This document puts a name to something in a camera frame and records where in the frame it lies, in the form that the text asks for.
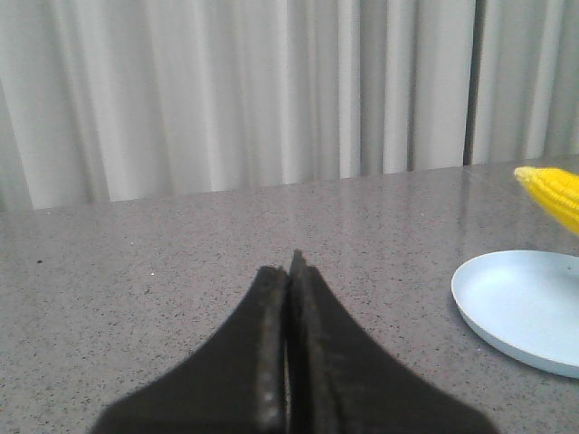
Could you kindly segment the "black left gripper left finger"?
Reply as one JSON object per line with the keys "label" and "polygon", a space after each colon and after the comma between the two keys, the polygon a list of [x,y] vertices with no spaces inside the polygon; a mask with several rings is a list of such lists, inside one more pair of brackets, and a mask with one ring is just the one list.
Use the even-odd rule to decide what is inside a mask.
{"label": "black left gripper left finger", "polygon": [[283,433],[289,276],[262,267],[190,357],[103,411],[94,433]]}

